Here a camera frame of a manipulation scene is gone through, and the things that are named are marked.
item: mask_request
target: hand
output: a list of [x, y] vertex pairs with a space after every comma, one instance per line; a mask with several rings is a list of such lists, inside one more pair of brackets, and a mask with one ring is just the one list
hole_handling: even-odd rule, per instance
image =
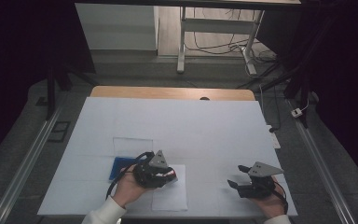
[[125, 208], [128, 203], [135, 202], [143, 193], [151, 190], [138, 185], [132, 174], [133, 167], [134, 165], [121, 177], [117, 183], [115, 195], [111, 196], [122, 208]]
[[[277, 182], [277, 179], [275, 176], [272, 177], [272, 179]], [[275, 184], [275, 190], [283, 195], [283, 189]], [[263, 199], [250, 199], [252, 202], [257, 204], [263, 211], [264, 215], [267, 218], [273, 218], [277, 216], [284, 215], [284, 207], [281, 199], [279, 199], [277, 196], [271, 194], [267, 198]]]

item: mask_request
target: wall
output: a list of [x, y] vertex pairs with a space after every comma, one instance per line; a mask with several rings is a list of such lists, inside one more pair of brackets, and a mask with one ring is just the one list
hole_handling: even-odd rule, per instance
[[76, 4], [76, 9], [90, 49], [157, 49], [157, 7]]

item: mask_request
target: black cable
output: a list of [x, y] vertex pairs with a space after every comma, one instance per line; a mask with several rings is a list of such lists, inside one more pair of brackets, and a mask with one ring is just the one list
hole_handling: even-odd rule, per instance
[[260, 79], [260, 78], [266, 77], [269, 73], [271, 73], [272, 71], [274, 71], [275, 69], [277, 69], [277, 68], [278, 68], [278, 65], [280, 65], [280, 64], [279, 64], [278, 62], [275, 62], [275, 63], [272, 64], [270, 67], [268, 67], [268, 68], [266, 69], [266, 71], [264, 71], [260, 76], [254, 77], [255, 79], [252, 79], [252, 80], [250, 80], [250, 81], [248, 81], [248, 82], [246, 82], [246, 83], [243, 83], [243, 84], [241, 84], [240, 86], [236, 87], [235, 89], [240, 89], [240, 88], [242, 88], [242, 87], [244, 87], [244, 86], [247, 86], [247, 85], [252, 84], [253, 82], [257, 81], [257, 80]]
[[192, 82], [190, 82], [190, 81], [185, 80], [185, 82], [187, 82], [188, 84], [192, 85], [192, 86], [195, 87], [195, 88], [198, 88], [198, 86], [197, 86], [196, 84], [194, 84], [194, 83], [192, 83]]
[[278, 116], [278, 127], [274, 128], [270, 128], [269, 131], [271, 133], [277, 131], [277, 130], [280, 130], [281, 128], [281, 112], [279, 110], [279, 107], [278, 107], [278, 99], [277, 99], [277, 91], [276, 91], [276, 85], [274, 85], [274, 99], [275, 99], [275, 105], [277, 106], [277, 116]]
[[[269, 122], [269, 120], [267, 119], [266, 112], [264, 110], [263, 91], [261, 90], [261, 84], [259, 85], [259, 87], [260, 87], [261, 112], [263, 113], [263, 117], [264, 117], [264, 120], [266, 121], [266, 123], [271, 126], [271, 128], [269, 129], [269, 132], [273, 133], [281, 128], [281, 116], [278, 115], [279, 127], [278, 128], [272, 127], [272, 123]], [[277, 109], [279, 110], [278, 104], [277, 104], [277, 99], [276, 99], [276, 91], [275, 91], [275, 103], [276, 103]]]
[[115, 184], [118, 183], [118, 181], [121, 179], [121, 177], [124, 176], [124, 174], [127, 173], [127, 171], [130, 169], [130, 167], [133, 164], [138, 163], [138, 160], [140, 160], [143, 156], [150, 156], [152, 152], [144, 152], [141, 155], [139, 155], [137, 158], [135, 158], [135, 160], [132, 162], [131, 165], [127, 166], [123, 171], [120, 172], [120, 174], [118, 174], [118, 176], [113, 180], [112, 184], [109, 186], [109, 189], [106, 192], [106, 198], [109, 197], [109, 195], [112, 193], [112, 189], [115, 187]]
[[275, 189], [269, 189], [267, 188], [265, 185], [259, 184], [259, 183], [255, 183], [258, 187], [261, 187], [263, 189], [268, 190], [269, 192], [271, 192], [273, 195], [277, 196], [283, 203], [283, 210], [284, 210], [284, 214], [287, 214], [287, 210], [289, 209], [289, 203], [286, 200], [286, 191], [284, 191], [284, 188], [278, 183], [275, 182], [275, 184], [277, 184], [282, 190], [283, 190], [283, 195], [281, 195], [278, 191], [276, 191]]
[[210, 51], [207, 51], [207, 50], [204, 50], [204, 49], [191, 49], [191, 48], [189, 48], [189, 47], [186, 45], [186, 43], [185, 43], [185, 48], [186, 48], [186, 49], [189, 49], [189, 50], [197, 50], [197, 51], [201, 51], [201, 52], [205, 52], [205, 53], [210, 53], [210, 54], [228, 54], [228, 53], [234, 51], [233, 48], [230, 48], [229, 51], [218, 52], [218, 53], [217, 53], [217, 52], [210, 52]]
[[266, 60], [264, 58], [262, 58], [260, 55], [264, 52], [268, 52], [268, 51], [272, 51], [270, 49], [267, 49], [267, 50], [263, 50], [261, 51], [260, 53], [258, 53], [258, 56], [255, 56], [255, 52], [251, 49], [251, 52], [253, 54], [253, 57], [251, 55], [251, 57], [257, 62], [257, 63], [275, 63], [277, 62], [278, 60], [276, 58], [274, 59], [269, 59], [269, 60]]
[[234, 16], [234, 9], [230, 9], [225, 14], [228, 14], [229, 12], [231, 12], [231, 16], [228, 19], [231, 20], [231, 18]]
[[204, 18], [206, 18], [205, 13], [203, 12], [203, 9], [205, 9], [205, 7], [202, 8], [202, 15], [204, 15]]
[[[240, 16], [241, 16], [241, 9], [240, 9], [240, 13], [238, 14], [237, 20], [240, 19]], [[196, 18], [196, 9], [195, 9], [195, 8], [193, 8], [193, 17]], [[197, 42], [196, 32], [193, 32], [193, 36], [194, 36], [194, 43], [196, 44], [196, 47], [197, 47], [197, 48], [196, 48], [196, 49], [191, 49], [191, 48], [189, 48], [189, 47], [185, 44], [185, 47], [186, 47], [187, 49], [189, 49], [189, 50], [197, 50], [197, 51], [201, 51], [201, 52], [205, 52], [205, 53], [210, 53], [210, 54], [227, 54], [227, 53], [233, 52], [234, 49], [235, 49], [235, 48], [233, 49], [232, 47], [230, 47], [230, 45], [232, 44], [232, 40], [234, 39], [234, 35], [232, 35], [232, 37], [231, 37], [231, 39], [230, 39], [230, 41], [229, 41], [228, 44], [218, 45], [218, 46], [212, 46], [212, 47], [200, 47], [199, 44], [198, 44], [198, 42]], [[203, 50], [203, 49], [217, 49], [217, 48], [221, 48], [221, 47], [224, 47], [224, 46], [228, 46], [228, 47], [230, 48], [230, 50], [229, 50], [229, 51], [225, 51], [225, 52], [218, 52], [218, 53], [216, 53], [216, 52], [210, 52], [210, 51], [207, 51], [207, 50]]]

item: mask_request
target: cable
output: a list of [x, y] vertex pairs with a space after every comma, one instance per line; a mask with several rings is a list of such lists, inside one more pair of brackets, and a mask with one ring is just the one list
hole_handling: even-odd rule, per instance
[[203, 12], [203, 9], [205, 9], [205, 7], [202, 8], [202, 15], [204, 15], [204, 18], [206, 18], [205, 13]]
[[281, 199], [282, 203], [283, 203], [283, 209], [284, 209], [284, 214], [287, 214], [287, 210], [289, 208], [289, 203], [286, 200], [286, 191], [284, 190], [284, 188], [278, 183], [275, 182], [275, 184], [277, 184], [282, 190], [283, 190], [283, 195], [281, 195], [278, 191], [276, 191], [275, 189], [269, 189], [266, 186], [260, 184], [260, 183], [255, 183], [258, 187], [261, 187], [263, 189], [268, 190], [269, 192], [271, 192], [273, 195], [277, 196], [279, 199]]
[[261, 112], [263, 113], [264, 119], [266, 119], [266, 116], [264, 115], [263, 90], [261, 89], [261, 83], [258, 85], [258, 87], [260, 88]]
[[260, 76], [258, 76], [258, 77], [252, 77], [252, 78], [256, 78], [256, 79], [253, 79], [253, 80], [250, 80], [250, 81], [248, 81], [248, 82], [246, 82], [246, 83], [243, 83], [243, 84], [241, 84], [240, 86], [238, 86], [236, 89], [240, 89], [240, 88], [242, 88], [242, 87], [244, 87], [244, 86], [250, 85], [250, 84], [252, 84], [253, 82], [257, 81], [258, 79], [264, 78], [264, 77], [268, 76], [269, 73], [271, 73], [272, 71], [274, 71], [275, 69], [277, 69], [279, 65], [280, 65], [280, 64], [279, 64], [278, 62], [275, 62], [275, 63], [272, 64], [269, 68], [267, 68], [266, 71], [264, 71]]
[[273, 193], [275, 196], [277, 196], [279, 199], [281, 199], [281, 201], [283, 203], [284, 213], [287, 214], [287, 210], [289, 209], [289, 203], [286, 200], [286, 191], [284, 190], [284, 188], [278, 182], [274, 181], [274, 183], [277, 184], [283, 190], [283, 196], [278, 191], [276, 191], [275, 189], [273, 189], [271, 191], [271, 193]]
[[194, 83], [192, 83], [192, 82], [190, 82], [190, 81], [185, 80], [185, 82], [187, 82], [188, 84], [192, 85], [192, 86], [195, 87], [195, 88], [198, 88], [198, 86], [197, 86], [196, 84], [194, 84]]
[[[278, 60], [270, 60], [270, 61], [264, 61], [264, 62], [258, 62], [257, 61], [257, 57], [255, 57], [255, 52], [253, 51], [253, 49], [251, 49], [251, 52], [252, 52], [252, 54], [253, 54], [253, 56], [252, 55], [250, 55], [250, 57], [252, 58], [252, 59], [254, 59], [257, 63], [274, 63], [272, 66], [270, 66], [266, 71], [265, 71], [265, 73], [267, 72], [267, 74], [268, 73], [270, 73], [271, 71], [273, 71], [276, 67], [275, 66], [278, 66], [279, 65], [279, 61]], [[248, 75], [249, 77], [252, 77], [252, 78], [263, 78], [263, 77], [265, 77], [265, 76], [262, 76], [262, 75], [260, 75], [260, 76], [252, 76], [251, 74], [250, 74], [250, 72], [249, 72], [249, 70], [248, 70], [248, 63], [249, 62], [247, 62], [245, 65], [245, 73], [246, 73], [246, 75]]]
[[257, 63], [275, 63], [277, 61], [276, 57], [261, 57], [261, 54], [265, 53], [265, 52], [273, 52], [272, 50], [270, 49], [266, 49], [266, 50], [263, 50], [261, 52], [258, 53], [258, 56], [255, 56], [255, 52], [253, 50], [251, 50], [252, 54], [253, 54], [253, 57], [251, 55], [251, 57], [253, 59], [255, 59], [255, 61]]
[[281, 128], [281, 112], [279, 110], [279, 106], [278, 106], [278, 99], [277, 99], [277, 90], [276, 90], [276, 85], [274, 85], [274, 99], [275, 99], [275, 105], [277, 106], [277, 115], [278, 115], [278, 127], [277, 128], [271, 128], [273, 129], [272, 131], [275, 132], [277, 130], [280, 130]]
[[[241, 9], [240, 9], [240, 13], [238, 14], [237, 20], [240, 19], [240, 16], [241, 16]], [[193, 17], [196, 18], [196, 9], [195, 9], [195, 8], [193, 8]], [[232, 37], [231, 37], [231, 39], [230, 39], [230, 41], [229, 41], [228, 44], [218, 45], [218, 46], [212, 46], [212, 47], [200, 47], [199, 44], [198, 44], [198, 42], [197, 42], [196, 32], [193, 32], [194, 42], [195, 42], [197, 48], [196, 48], [196, 49], [191, 49], [191, 48], [189, 48], [189, 47], [186, 45], [186, 43], [185, 43], [185, 47], [186, 47], [187, 49], [189, 49], [189, 50], [197, 50], [197, 51], [201, 51], [201, 52], [205, 52], [205, 53], [210, 53], [210, 54], [227, 54], [227, 53], [233, 52], [233, 51], [235, 50], [235, 48], [232, 48], [232, 47], [230, 46], [230, 45], [232, 44], [232, 40], [234, 39], [234, 35], [235, 35], [235, 34], [232, 35]], [[237, 41], [236, 43], [240, 43], [240, 42], [244, 42], [244, 41], [247, 41], [247, 39], [246, 39], [246, 40]], [[204, 50], [204, 49], [217, 49], [217, 48], [221, 48], [221, 47], [224, 47], [224, 46], [228, 46], [228, 47], [230, 48], [230, 50], [229, 50], [229, 51], [225, 51], [225, 52], [210, 52], [210, 51], [208, 51], [208, 50]]]
[[304, 108], [302, 108], [301, 111], [307, 109], [307, 107], [308, 107], [309, 104], [310, 104], [310, 99], [307, 99], [307, 105], [306, 105]]
[[115, 187], [115, 184], [118, 183], [118, 181], [124, 176], [124, 174], [127, 173], [127, 171], [130, 169], [130, 167], [133, 164], [138, 163], [138, 160], [140, 160], [143, 156], [150, 156], [152, 152], [144, 152], [141, 155], [139, 155], [137, 158], [135, 158], [135, 160], [132, 162], [131, 165], [127, 166], [123, 171], [120, 172], [120, 174], [118, 174], [118, 176], [113, 180], [112, 184], [109, 186], [109, 189], [106, 192], [106, 198], [109, 197], [109, 195], [111, 195], [112, 193], [112, 189]]
[[231, 18], [234, 16], [234, 9], [230, 9], [225, 14], [228, 14], [229, 12], [231, 12], [231, 16], [228, 19], [231, 20]]

